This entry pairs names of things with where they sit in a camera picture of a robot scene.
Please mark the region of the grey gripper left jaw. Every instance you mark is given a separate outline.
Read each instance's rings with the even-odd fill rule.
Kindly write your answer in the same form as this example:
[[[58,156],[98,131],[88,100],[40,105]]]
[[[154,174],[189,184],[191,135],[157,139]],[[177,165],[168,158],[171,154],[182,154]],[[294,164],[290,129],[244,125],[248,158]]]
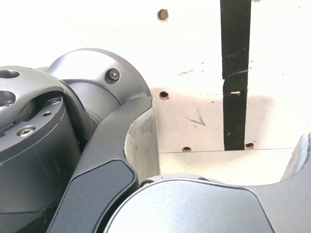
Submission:
[[[153,99],[135,98],[95,130],[48,232],[102,231],[122,202],[139,189],[139,183],[159,174]]]

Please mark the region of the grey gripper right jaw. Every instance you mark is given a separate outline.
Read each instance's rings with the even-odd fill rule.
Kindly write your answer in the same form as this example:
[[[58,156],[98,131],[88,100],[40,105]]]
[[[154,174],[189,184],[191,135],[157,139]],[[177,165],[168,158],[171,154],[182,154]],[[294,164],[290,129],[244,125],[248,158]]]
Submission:
[[[106,233],[308,233],[311,136],[300,137],[277,183],[241,186],[166,179],[141,188],[114,212]]]

